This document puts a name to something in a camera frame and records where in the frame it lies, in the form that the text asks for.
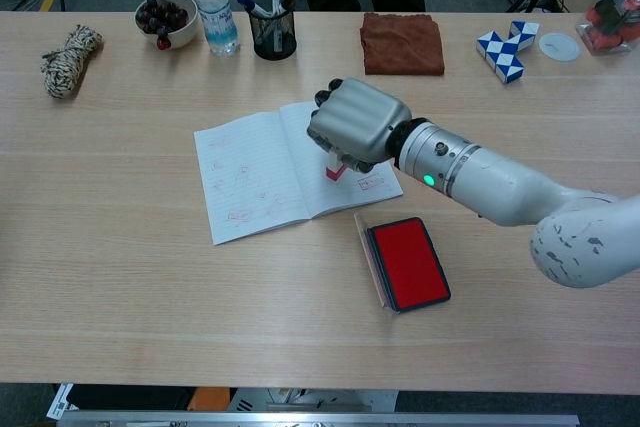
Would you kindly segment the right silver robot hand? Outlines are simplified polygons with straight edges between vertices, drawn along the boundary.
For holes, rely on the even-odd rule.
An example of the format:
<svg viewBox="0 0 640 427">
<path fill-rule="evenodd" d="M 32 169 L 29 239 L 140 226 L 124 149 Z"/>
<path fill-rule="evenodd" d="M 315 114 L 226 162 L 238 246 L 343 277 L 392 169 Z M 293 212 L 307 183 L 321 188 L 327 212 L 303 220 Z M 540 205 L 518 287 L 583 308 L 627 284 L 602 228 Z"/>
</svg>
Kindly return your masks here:
<svg viewBox="0 0 640 427">
<path fill-rule="evenodd" d="M 393 157 L 388 139 L 412 118 L 402 101 L 354 78 L 331 80 L 316 93 L 315 103 L 307 135 L 362 173 Z"/>
</svg>

